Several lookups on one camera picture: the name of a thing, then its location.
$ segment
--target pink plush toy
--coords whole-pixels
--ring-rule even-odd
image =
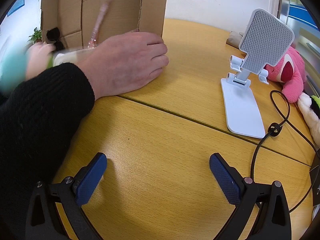
[[[268,80],[285,83],[282,93],[290,103],[299,99],[303,91],[303,83],[306,82],[304,61],[299,52],[289,47],[279,63],[272,67],[268,64],[264,67],[268,70]]]

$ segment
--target plush toy nose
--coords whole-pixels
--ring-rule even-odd
[[[291,80],[293,77],[293,66],[291,65],[291,63],[288,61],[285,65],[284,68],[282,70],[281,73],[281,81],[282,82],[288,82],[289,80]]]

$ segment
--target textured gray pad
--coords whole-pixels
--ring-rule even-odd
[[[253,11],[239,49],[247,53],[242,68],[259,74],[269,64],[275,66],[294,40],[293,31],[263,9]]]

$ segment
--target blue textured pad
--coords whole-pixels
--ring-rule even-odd
[[[228,202],[231,205],[239,205],[240,189],[216,155],[210,156],[209,166]]]
[[[107,157],[101,154],[80,182],[76,192],[78,206],[87,204],[107,168]]]

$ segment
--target table surface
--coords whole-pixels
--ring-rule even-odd
[[[231,55],[245,57],[238,49],[226,44],[229,32],[194,22],[166,19],[163,39],[168,46],[170,63],[153,82],[123,95],[142,104],[150,105],[201,123],[225,133],[231,133],[226,124],[225,108],[220,79],[230,71]],[[251,89],[260,109],[265,130],[271,123],[283,119],[271,103],[271,90],[280,90],[277,83],[269,85],[250,76]],[[280,95],[274,95],[275,102],[286,115],[287,106]],[[302,114],[291,104],[290,122],[308,139],[312,140]],[[259,139],[234,135],[257,144]],[[288,124],[275,138],[268,138],[263,147],[311,165],[314,151]]]
[[[249,176],[255,147],[143,104],[101,98],[82,121],[54,181],[74,176],[103,152],[108,167],[83,209],[104,239],[213,239],[234,206],[213,177],[209,157],[219,152],[242,176]],[[292,208],[310,187],[308,172],[307,165],[261,148],[255,181],[281,181]],[[299,239],[309,226],[311,213],[309,194],[290,215],[292,239]],[[255,207],[241,239],[256,215]]]

